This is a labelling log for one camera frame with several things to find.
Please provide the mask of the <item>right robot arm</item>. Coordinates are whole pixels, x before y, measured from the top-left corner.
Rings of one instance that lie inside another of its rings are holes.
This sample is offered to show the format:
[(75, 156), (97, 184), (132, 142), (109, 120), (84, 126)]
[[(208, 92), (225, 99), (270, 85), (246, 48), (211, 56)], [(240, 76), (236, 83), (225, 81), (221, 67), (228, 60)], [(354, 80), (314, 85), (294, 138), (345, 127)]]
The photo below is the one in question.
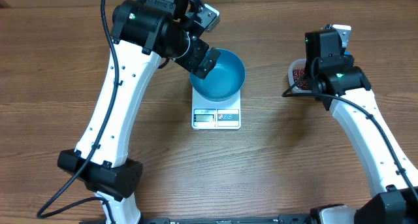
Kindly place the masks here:
[(315, 211), (318, 223), (416, 223), (417, 169), (381, 115), (372, 85), (347, 53), (351, 28), (305, 34), (304, 77), (309, 95), (342, 126), (366, 174), (371, 199)]

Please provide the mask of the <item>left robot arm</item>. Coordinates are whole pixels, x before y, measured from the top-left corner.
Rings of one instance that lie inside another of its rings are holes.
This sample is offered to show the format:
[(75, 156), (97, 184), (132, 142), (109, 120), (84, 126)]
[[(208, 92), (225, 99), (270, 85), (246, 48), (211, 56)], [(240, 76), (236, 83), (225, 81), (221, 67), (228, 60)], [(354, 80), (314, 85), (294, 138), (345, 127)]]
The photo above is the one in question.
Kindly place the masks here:
[(129, 139), (144, 92), (157, 69), (174, 61), (206, 78), (220, 52), (201, 39), (219, 23), (202, 0), (125, 0), (106, 30), (108, 70), (87, 129), (58, 167), (81, 180), (101, 202), (105, 223), (140, 223), (135, 189), (142, 164), (128, 157)]

